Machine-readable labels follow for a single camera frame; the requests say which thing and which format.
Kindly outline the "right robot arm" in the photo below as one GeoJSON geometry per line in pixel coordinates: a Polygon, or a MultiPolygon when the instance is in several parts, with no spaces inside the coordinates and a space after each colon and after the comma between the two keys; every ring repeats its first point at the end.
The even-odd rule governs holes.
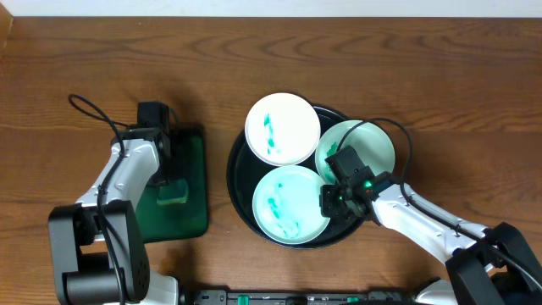
{"type": "Polygon", "coordinates": [[[415,304],[539,304],[541,264],[521,232],[466,221],[419,196],[388,172],[356,173],[321,188],[325,216],[371,219],[444,264],[449,278],[416,292],[415,304]]]}

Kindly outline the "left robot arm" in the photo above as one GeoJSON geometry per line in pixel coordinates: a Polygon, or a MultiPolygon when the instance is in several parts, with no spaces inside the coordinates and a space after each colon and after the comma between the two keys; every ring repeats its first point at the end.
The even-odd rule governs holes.
{"type": "Polygon", "coordinates": [[[136,207],[170,156],[158,127],[118,135],[89,191],[48,217],[54,283],[62,304],[177,304],[177,279],[150,269],[136,207]]]}

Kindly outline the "round black tray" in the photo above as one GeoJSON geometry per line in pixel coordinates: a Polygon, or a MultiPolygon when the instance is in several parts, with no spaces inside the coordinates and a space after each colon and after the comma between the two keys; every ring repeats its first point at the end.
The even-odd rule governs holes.
{"type": "MultiPolygon", "coordinates": [[[[249,148],[245,132],[237,136],[230,151],[226,181],[230,200],[244,223],[263,239],[275,243],[257,224],[252,211],[252,197],[257,183],[272,169],[273,165],[260,160],[249,148]]],[[[318,249],[338,243],[354,233],[364,222],[365,218],[349,219],[332,218],[323,233],[315,239],[293,245],[293,249],[318,249]]]]}

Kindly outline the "green yellow sponge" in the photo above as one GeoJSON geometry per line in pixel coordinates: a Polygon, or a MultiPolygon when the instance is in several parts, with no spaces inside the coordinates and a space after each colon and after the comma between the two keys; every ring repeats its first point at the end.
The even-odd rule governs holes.
{"type": "Polygon", "coordinates": [[[166,186],[160,186],[157,205],[183,204],[188,200],[189,188],[185,179],[171,180],[166,186]]]}

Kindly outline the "pink plate with green stain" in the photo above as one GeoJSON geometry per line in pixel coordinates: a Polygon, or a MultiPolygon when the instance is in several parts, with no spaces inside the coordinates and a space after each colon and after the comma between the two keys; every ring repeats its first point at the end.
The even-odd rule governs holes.
{"type": "Polygon", "coordinates": [[[314,153],[321,125],[314,107],[296,94],[277,92],[259,99],[249,110],[246,143],[264,163],[299,164],[314,153]]]}

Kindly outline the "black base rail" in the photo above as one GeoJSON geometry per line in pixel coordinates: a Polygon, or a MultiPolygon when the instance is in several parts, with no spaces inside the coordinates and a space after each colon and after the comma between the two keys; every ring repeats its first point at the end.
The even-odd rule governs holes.
{"type": "Polygon", "coordinates": [[[362,293],[317,293],[293,291],[181,291],[180,305],[341,305],[341,304],[417,304],[398,291],[362,293]]]}

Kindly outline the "green rectangular sponge tray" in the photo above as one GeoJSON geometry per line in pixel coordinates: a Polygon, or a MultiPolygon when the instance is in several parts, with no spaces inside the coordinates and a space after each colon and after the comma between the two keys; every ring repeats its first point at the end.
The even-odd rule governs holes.
{"type": "Polygon", "coordinates": [[[157,205],[160,186],[146,186],[135,209],[145,243],[195,238],[208,228],[207,174],[203,128],[183,125],[169,134],[179,160],[180,177],[189,188],[183,204],[157,205]]]}

